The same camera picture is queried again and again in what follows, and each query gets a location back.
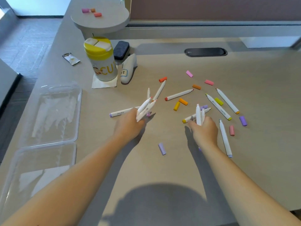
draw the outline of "round white stand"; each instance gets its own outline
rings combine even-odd
[[[82,31],[84,39],[102,36],[123,29],[129,22],[129,11],[120,0],[77,0],[72,6],[71,18]],[[102,16],[94,13],[82,13],[82,8],[95,8]]]

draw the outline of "person's left arm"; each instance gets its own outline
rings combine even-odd
[[[76,225],[95,196],[115,157],[143,128],[137,109],[122,115],[106,143],[35,194],[2,226]]]

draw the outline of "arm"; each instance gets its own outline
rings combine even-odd
[[[192,121],[188,125],[240,226],[301,226],[301,221],[256,185],[219,149],[218,129],[210,117],[205,118],[202,126]]]
[[[114,135],[62,176],[40,190],[2,226],[76,225],[99,189],[115,157],[145,124],[136,122],[137,109],[122,115]]]

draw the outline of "clear plastic case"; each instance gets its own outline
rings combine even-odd
[[[22,148],[15,153],[0,198],[0,224],[75,164],[75,143]]]
[[[43,86],[34,97],[19,147],[77,140],[82,89],[77,84]]]

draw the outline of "hand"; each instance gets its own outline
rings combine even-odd
[[[193,131],[193,138],[201,149],[216,146],[218,129],[211,117],[205,117],[202,126],[193,121],[188,122],[188,126]]]
[[[132,108],[130,112],[121,115],[115,124],[114,136],[118,136],[125,141],[125,144],[134,139],[145,125],[145,119],[136,121],[137,109]]]

